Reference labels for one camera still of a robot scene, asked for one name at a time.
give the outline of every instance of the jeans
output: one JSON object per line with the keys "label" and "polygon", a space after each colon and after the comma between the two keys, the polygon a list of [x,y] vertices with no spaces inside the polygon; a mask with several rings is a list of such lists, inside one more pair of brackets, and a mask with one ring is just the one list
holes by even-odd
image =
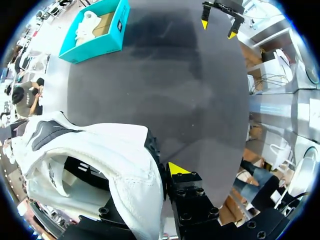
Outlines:
{"label": "jeans", "polygon": [[251,162],[242,160],[241,167],[247,170],[253,178],[258,182],[259,186],[235,179],[233,186],[248,202],[256,197],[260,189],[266,184],[266,182],[273,176],[273,174],[263,168],[254,166]]}

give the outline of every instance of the screw hole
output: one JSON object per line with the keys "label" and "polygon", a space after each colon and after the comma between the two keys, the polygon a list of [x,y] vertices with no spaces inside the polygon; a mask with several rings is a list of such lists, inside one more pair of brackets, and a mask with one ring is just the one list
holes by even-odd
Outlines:
{"label": "screw hole", "polygon": [[180,219],[183,221],[188,221],[191,219],[191,215],[189,213],[184,213],[181,215]]}

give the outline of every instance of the black tabletop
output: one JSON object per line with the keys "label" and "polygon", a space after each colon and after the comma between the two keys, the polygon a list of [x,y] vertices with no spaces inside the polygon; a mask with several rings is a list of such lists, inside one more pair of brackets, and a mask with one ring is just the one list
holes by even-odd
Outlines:
{"label": "black tabletop", "polygon": [[72,65],[67,115],[84,126],[147,126],[161,161],[199,172],[219,207],[231,190],[248,129],[245,59],[228,16],[199,0],[131,0],[122,51]]}

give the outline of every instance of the teal shoe box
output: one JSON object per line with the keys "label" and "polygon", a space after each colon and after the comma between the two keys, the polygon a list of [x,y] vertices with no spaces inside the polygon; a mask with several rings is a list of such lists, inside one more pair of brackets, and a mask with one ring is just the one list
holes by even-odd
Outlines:
{"label": "teal shoe box", "polygon": [[[84,19],[86,11],[94,12],[98,17],[109,16],[111,22],[109,22],[105,34],[76,46],[76,30]],[[77,64],[103,54],[121,51],[129,12],[128,0],[102,0],[82,9],[65,36],[59,58]]]}

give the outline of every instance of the white sneaker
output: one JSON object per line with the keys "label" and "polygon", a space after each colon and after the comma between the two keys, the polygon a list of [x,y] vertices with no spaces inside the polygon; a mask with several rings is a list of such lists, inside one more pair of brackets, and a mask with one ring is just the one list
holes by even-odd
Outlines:
{"label": "white sneaker", "polygon": [[[164,200],[157,163],[145,148],[145,126],[71,124],[57,111],[32,116],[22,137],[12,139],[13,154],[26,179],[27,194],[42,204],[99,220],[110,198],[138,240],[158,239]],[[68,157],[100,171],[110,192],[64,169]]]}

